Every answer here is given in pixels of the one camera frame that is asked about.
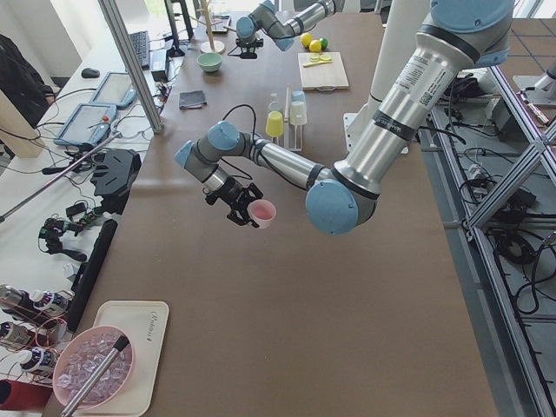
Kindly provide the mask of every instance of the red object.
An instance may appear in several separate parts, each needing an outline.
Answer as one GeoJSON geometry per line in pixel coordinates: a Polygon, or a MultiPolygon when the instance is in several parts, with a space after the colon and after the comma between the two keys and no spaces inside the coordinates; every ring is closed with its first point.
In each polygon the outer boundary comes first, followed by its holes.
{"type": "Polygon", "coordinates": [[[0,380],[0,410],[42,411],[51,394],[50,387],[0,380]]]}

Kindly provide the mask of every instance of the tablet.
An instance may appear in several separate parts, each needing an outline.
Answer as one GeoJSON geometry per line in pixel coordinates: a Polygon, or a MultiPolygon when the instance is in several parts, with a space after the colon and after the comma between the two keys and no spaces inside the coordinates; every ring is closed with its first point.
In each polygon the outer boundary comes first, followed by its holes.
{"type": "Polygon", "coordinates": [[[109,133],[117,111],[115,104],[79,104],[54,138],[54,143],[63,146],[98,144],[109,133]]]}
{"type": "Polygon", "coordinates": [[[96,89],[90,103],[115,104],[118,109],[125,109],[137,97],[137,90],[126,72],[109,72],[96,89]]]}

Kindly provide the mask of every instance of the robotic arm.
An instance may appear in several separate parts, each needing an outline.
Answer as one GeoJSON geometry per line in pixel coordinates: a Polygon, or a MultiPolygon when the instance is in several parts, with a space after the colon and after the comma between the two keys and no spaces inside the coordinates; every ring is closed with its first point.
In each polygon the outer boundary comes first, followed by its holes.
{"type": "Polygon", "coordinates": [[[235,26],[237,39],[235,45],[240,48],[240,58],[256,59],[255,50],[262,47],[263,41],[257,31],[263,30],[282,51],[289,49],[294,37],[311,29],[318,22],[343,9],[345,0],[318,0],[297,16],[285,23],[276,17],[276,8],[269,0],[264,0],[248,16],[240,17],[235,26]]]}
{"type": "MultiPolygon", "coordinates": [[[[239,219],[240,224],[257,227],[248,216],[247,205],[262,193],[253,184],[244,188],[222,169],[218,162],[223,156],[246,157],[306,189],[309,220],[324,233],[347,233],[371,217],[381,194],[382,177],[458,72],[506,59],[513,1],[469,0],[464,10],[460,5],[460,0],[431,2],[431,11],[416,34],[415,52],[354,149],[331,169],[241,133],[225,121],[196,142],[186,142],[175,154],[176,161],[209,190],[209,203],[221,198],[232,208],[228,218],[239,219]]],[[[310,9],[323,18],[326,6],[334,11],[333,1],[320,1],[310,9]]],[[[283,33],[290,38],[301,33],[297,17],[281,25],[261,8],[269,10],[267,2],[248,17],[257,29],[264,28],[280,41],[285,36],[277,35],[278,28],[289,30],[283,33]]],[[[298,16],[308,15],[302,12],[298,16]]],[[[316,20],[307,17],[304,22],[314,24],[316,20]]]]}

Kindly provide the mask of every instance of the white bottle cap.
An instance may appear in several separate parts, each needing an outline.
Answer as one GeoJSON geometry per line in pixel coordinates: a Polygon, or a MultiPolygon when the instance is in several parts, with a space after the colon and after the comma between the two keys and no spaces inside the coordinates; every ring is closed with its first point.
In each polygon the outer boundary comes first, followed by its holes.
{"type": "Polygon", "coordinates": [[[43,297],[44,297],[44,291],[41,291],[40,289],[36,289],[31,294],[29,294],[30,300],[34,302],[39,302],[40,300],[43,299],[43,297]]]}
{"type": "Polygon", "coordinates": [[[19,363],[27,363],[33,359],[33,353],[30,350],[22,350],[16,354],[16,361],[19,363]]]}

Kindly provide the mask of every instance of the white cup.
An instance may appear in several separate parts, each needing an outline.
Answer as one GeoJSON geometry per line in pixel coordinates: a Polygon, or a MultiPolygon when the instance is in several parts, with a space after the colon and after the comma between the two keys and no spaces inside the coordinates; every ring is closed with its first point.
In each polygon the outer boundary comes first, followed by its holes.
{"type": "Polygon", "coordinates": [[[259,228],[267,228],[276,217],[276,207],[269,200],[255,200],[247,206],[247,211],[259,228]]]}
{"type": "Polygon", "coordinates": [[[304,102],[292,102],[289,108],[289,122],[294,126],[307,124],[307,105],[304,102]]]}

